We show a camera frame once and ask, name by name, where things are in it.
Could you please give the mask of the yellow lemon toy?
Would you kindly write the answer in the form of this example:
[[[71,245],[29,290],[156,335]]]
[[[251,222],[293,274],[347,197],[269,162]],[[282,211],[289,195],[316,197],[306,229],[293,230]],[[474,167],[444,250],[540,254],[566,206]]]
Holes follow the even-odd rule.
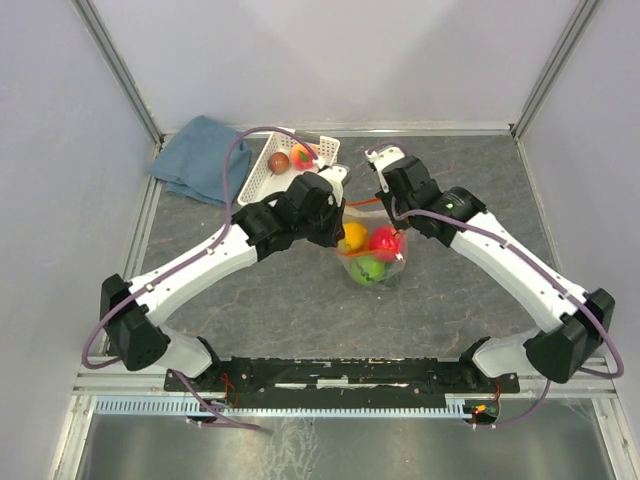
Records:
[[[361,249],[368,239],[368,229],[358,222],[343,224],[344,238],[339,242],[339,249],[351,253]]]

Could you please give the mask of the clear zip top bag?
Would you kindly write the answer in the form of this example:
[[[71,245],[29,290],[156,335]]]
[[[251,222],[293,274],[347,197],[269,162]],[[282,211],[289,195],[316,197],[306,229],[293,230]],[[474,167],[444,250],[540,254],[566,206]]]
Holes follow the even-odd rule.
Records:
[[[392,224],[382,202],[347,202],[342,227],[334,252],[350,278],[368,288],[395,288],[408,260],[408,236]]]

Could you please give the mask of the green watermelon toy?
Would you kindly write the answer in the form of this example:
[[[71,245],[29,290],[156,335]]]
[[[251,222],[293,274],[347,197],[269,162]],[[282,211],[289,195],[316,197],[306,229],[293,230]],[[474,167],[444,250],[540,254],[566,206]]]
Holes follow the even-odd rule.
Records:
[[[349,267],[351,278],[364,286],[379,283],[383,280],[385,272],[386,264],[370,255],[356,257]]]

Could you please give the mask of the red pomegranate toy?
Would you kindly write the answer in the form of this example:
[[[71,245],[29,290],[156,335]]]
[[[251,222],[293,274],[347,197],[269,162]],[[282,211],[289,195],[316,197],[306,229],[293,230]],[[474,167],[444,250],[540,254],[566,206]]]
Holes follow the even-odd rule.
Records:
[[[393,226],[376,228],[369,237],[371,252],[382,262],[394,262],[406,253],[404,234]]]

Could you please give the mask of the white plastic basket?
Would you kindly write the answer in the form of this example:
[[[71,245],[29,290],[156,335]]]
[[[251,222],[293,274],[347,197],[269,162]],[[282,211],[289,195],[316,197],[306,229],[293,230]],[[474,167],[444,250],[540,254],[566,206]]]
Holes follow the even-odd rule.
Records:
[[[318,156],[318,161],[311,160],[309,172],[317,173],[320,167],[333,165],[337,161],[340,149],[338,139],[302,130],[288,129],[288,132],[304,140]],[[299,161],[294,159],[296,145],[299,142],[290,135],[281,132],[270,134],[237,197],[239,205],[254,203],[274,192],[285,191],[296,176],[305,173],[305,170],[297,167]],[[282,153],[289,159],[287,170],[280,174],[274,173],[269,167],[269,160],[276,153]]]

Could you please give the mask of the dark green avocado toy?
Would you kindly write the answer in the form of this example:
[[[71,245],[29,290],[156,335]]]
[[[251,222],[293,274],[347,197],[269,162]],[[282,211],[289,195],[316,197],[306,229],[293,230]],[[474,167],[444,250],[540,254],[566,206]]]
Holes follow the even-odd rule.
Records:
[[[385,288],[395,288],[398,286],[399,283],[399,276],[398,275],[394,275],[394,276],[390,276],[388,278],[385,278],[381,284],[383,287]]]

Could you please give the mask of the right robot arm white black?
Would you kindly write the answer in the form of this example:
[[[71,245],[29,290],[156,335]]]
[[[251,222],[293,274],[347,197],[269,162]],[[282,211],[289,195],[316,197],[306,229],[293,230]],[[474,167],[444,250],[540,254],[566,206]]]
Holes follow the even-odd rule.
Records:
[[[554,271],[468,190],[441,190],[420,159],[391,147],[368,161],[380,182],[376,196],[397,229],[413,228],[479,266],[535,323],[521,334],[476,342],[471,359],[458,368],[463,386],[481,391],[499,376],[533,372],[565,384],[588,370],[585,363],[611,324],[615,300],[609,292],[588,292]]]

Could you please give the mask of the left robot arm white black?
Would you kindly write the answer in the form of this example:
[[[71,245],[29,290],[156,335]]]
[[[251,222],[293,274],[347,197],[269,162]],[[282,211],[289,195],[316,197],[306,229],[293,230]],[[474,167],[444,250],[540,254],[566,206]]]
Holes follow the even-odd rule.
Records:
[[[116,358],[129,371],[152,365],[177,370],[198,389],[221,378],[217,354],[202,338],[166,326],[183,304],[225,277],[298,240],[324,248],[344,237],[342,165],[298,175],[284,191],[245,205],[211,238],[153,272],[125,281],[114,274],[101,286],[101,323]]]

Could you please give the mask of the peach fruit toy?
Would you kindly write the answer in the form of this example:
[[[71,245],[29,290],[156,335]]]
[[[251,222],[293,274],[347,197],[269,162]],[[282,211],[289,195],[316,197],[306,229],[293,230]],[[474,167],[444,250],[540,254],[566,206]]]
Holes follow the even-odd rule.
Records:
[[[294,145],[289,155],[291,165],[300,171],[312,169],[314,167],[313,153],[313,149],[309,150],[302,144]]]

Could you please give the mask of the brown kiwi toy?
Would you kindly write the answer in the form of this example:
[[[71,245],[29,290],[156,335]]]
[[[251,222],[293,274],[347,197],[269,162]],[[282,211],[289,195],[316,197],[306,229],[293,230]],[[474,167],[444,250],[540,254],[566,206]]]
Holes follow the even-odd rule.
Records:
[[[274,175],[285,173],[289,167],[289,157],[283,152],[275,152],[268,160],[268,168]]]

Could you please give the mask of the blue folded cloth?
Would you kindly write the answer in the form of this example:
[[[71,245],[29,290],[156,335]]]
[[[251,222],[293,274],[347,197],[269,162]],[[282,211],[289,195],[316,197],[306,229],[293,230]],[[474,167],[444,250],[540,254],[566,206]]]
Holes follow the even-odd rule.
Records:
[[[162,149],[149,167],[149,175],[164,182],[169,193],[223,206],[223,174],[228,174],[229,192],[235,198],[249,171],[252,151],[245,141],[234,147],[229,165],[224,165],[228,148],[238,135],[222,123],[198,116]]]

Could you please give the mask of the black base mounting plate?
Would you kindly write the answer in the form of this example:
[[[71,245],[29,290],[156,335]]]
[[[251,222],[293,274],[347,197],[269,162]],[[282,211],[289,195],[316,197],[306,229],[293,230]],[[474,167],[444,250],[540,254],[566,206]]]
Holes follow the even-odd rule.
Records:
[[[234,357],[191,381],[239,408],[440,408],[445,397],[515,394],[516,374],[491,379],[469,360]]]

